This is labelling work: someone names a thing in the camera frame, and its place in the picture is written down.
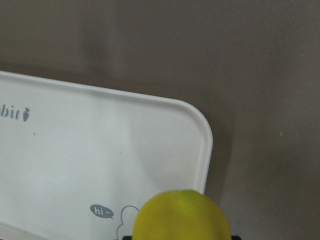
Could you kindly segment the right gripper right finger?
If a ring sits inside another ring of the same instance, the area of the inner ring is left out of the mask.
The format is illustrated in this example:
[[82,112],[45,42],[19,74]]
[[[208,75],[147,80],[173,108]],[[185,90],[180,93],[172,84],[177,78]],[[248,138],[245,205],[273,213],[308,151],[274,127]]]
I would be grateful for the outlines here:
[[231,236],[231,239],[232,239],[232,240],[242,240],[241,237],[238,236],[238,235],[232,235],[232,236]]

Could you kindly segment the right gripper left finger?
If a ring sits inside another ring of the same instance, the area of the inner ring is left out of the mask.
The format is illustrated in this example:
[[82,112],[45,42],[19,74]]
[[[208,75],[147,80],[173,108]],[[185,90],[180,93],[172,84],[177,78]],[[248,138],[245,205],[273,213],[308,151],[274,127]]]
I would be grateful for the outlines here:
[[132,240],[132,236],[131,235],[126,235],[122,238],[122,240]]

